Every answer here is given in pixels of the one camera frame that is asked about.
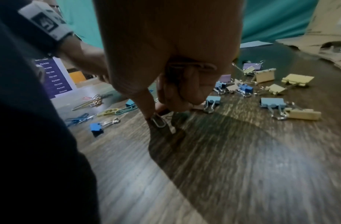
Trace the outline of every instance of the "price list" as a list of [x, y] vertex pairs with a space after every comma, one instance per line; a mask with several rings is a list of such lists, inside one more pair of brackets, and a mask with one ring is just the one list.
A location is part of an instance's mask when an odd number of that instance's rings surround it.
[[41, 65], [45, 69], [45, 80], [43, 86], [50, 99], [56, 95], [72, 90], [56, 62], [51, 58], [44, 58], [35, 61], [37, 65]]

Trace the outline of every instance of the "green backdrop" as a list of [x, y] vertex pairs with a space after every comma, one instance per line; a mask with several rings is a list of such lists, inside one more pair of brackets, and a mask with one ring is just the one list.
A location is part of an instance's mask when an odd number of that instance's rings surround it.
[[[57, 0], [61, 13], [84, 42], [102, 48], [92, 0]], [[318, 0], [247, 0], [242, 43], [304, 34]]]

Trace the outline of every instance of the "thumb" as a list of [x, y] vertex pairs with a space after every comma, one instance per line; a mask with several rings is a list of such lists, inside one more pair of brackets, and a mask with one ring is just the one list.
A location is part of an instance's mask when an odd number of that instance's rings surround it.
[[154, 98], [148, 89], [138, 92], [137, 95], [133, 95], [130, 99], [137, 105], [146, 119], [151, 118], [156, 112]]

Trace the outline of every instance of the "wooden tabletop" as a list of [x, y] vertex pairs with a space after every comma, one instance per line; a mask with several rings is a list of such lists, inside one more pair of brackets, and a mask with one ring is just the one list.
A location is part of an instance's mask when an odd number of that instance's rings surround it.
[[[341, 70], [279, 44], [243, 49], [244, 59], [276, 68], [279, 85], [290, 73], [314, 76], [309, 87], [282, 97], [322, 112], [322, 119], [277, 121], [259, 97], [227, 94], [214, 114], [167, 115], [162, 129], [139, 110], [119, 116], [121, 123], [97, 138], [89, 124], [114, 117], [72, 126], [97, 176], [103, 223], [341, 223]], [[60, 103], [59, 114], [124, 107], [114, 91], [102, 107], [71, 111], [82, 97], [111, 90], [84, 88]]]

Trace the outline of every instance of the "cardboard box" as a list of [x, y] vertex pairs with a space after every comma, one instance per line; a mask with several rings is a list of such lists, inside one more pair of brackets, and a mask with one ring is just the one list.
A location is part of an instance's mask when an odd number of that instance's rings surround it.
[[330, 60], [341, 68], [341, 53], [321, 46], [331, 41], [341, 41], [341, 0], [320, 0], [312, 15], [306, 33], [300, 37], [276, 40], [296, 46], [301, 51]]

